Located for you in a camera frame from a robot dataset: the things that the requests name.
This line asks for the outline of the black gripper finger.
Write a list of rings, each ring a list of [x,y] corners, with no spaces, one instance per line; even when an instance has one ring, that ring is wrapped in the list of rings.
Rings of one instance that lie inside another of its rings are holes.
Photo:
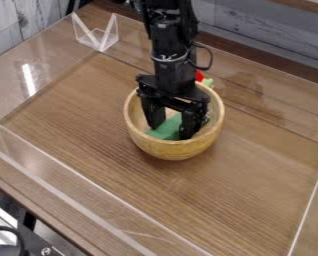
[[[197,111],[185,110],[181,113],[181,123],[179,125],[179,137],[181,140],[191,139],[193,134],[200,130],[204,123],[204,115]]]
[[[165,120],[164,106],[156,99],[145,97],[141,99],[141,107],[147,124],[156,129]]]

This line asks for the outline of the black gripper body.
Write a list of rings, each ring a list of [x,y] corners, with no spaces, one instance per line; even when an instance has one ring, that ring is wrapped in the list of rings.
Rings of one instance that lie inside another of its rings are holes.
[[[180,113],[197,111],[207,116],[209,96],[196,86],[196,71],[208,67],[196,65],[195,56],[177,58],[152,57],[155,74],[140,74],[137,96],[156,99],[165,109]]]

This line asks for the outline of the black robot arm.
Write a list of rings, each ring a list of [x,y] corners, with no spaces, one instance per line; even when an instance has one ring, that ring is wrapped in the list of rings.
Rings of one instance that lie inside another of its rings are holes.
[[[152,129],[165,121],[165,109],[181,114],[179,137],[189,139],[207,119],[209,96],[196,85],[196,70],[208,70],[196,65],[193,40],[197,20],[191,0],[140,0],[140,12],[148,38],[152,43],[151,60],[155,74],[139,74],[137,96],[147,124]]]

